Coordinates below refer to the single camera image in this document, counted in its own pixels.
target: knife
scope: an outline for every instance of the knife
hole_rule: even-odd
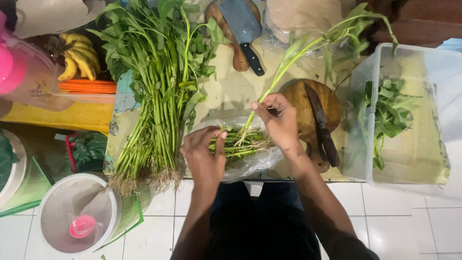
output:
[[[263,76],[265,72],[260,61],[250,48],[250,43],[261,36],[261,24],[258,23],[245,0],[225,0],[218,3],[218,8],[241,46],[250,67],[257,76]]]
[[[317,124],[316,127],[319,130],[319,137],[321,139],[322,145],[324,147],[324,152],[326,153],[327,160],[332,167],[337,167],[340,165],[339,154],[337,153],[337,148],[335,148],[334,141],[330,136],[330,132],[326,127],[327,118],[324,110],[322,109],[321,101],[316,91],[304,82],[305,91],[308,94],[310,99],[311,108],[313,109],[313,114],[315,115]]]

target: round wooden cutting board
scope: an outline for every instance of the round wooden cutting board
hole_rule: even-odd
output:
[[[232,43],[225,44],[229,46],[234,51],[234,57],[232,60],[233,67],[236,71],[243,72],[249,69],[249,62],[245,58],[244,53],[242,52],[241,46],[237,43],[236,37],[232,33],[228,23],[226,22],[223,14],[221,13],[220,9],[218,8],[219,2],[223,0],[215,0],[207,7],[204,13],[204,20],[207,23],[210,17],[217,22],[220,29],[223,31],[224,36],[232,41]],[[250,7],[250,10],[254,14],[255,18],[257,19],[258,23],[261,22],[260,11],[258,7],[252,0],[245,0],[247,5]]]
[[[296,81],[282,93],[297,108],[298,137],[306,142],[306,154],[311,158],[319,173],[325,173],[329,170],[330,164],[323,152],[320,153],[319,146],[322,148],[322,144],[318,141],[315,117],[303,82],[308,83],[318,94],[326,114],[326,127],[331,133],[340,123],[340,102],[330,88],[314,80]],[[335,145],[337,150],[341,146],[340,144]]]

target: black knife handle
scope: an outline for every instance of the black knife handle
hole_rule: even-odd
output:
[[[247,58],[247,61],[249,62],[250,67],[252,70],[257,74],[257,76],[263,76],[265,72],[263,71],[263,68],[260,65],[260,61],[258,60],[257,55],[255,55],[255,52],[250,48],[250,43],[241,43],[241,49],[242,52],[244,53],[244,56]]]
[[[330,136],[330,132],[327,128],[319,129],[319,134],[321,136],[322,145],[324,146],[324,152],[327,155],[327,159],[332,167],[338,167],[340,165],[339,154],[337,153],[337,148],[335,148],[334,141]]]

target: hand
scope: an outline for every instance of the hand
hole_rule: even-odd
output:
[[[271,114],[269,107],[276,112]],[[297,109],[282,94],[269,94],[261,104],[252,103],[252,110],[262,118],[271,140],[282,151],[300,145],[297,133]]]
[[[180,153],[188,162],[195,189],[216,189],[225,172],[225,139],[228,133],[218,126],[209,126],[184,137]],[[208,145],[217,137],[216,152],[210,153]]]

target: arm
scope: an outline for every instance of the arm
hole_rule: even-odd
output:
[[[191,205],[184,220],[171,259],[203,259],[210,229],[210,207],[217,195],[225,172],[225,139],[227,133],[219,127],[206,127],[184,138],[180,153],[186,158],[194,180]],[[211,154],[208,145],[217,137],[217,152]]]
[[[277,111],[274,116],[268,107]],[[356,238],[350,218],[326,185],[298,140],[297,110],[280,93],[270,94],[252,109],[265,122],[272,141],[281,148],[297,184],[309,227],[319,237],[326,252],[345,236]]]

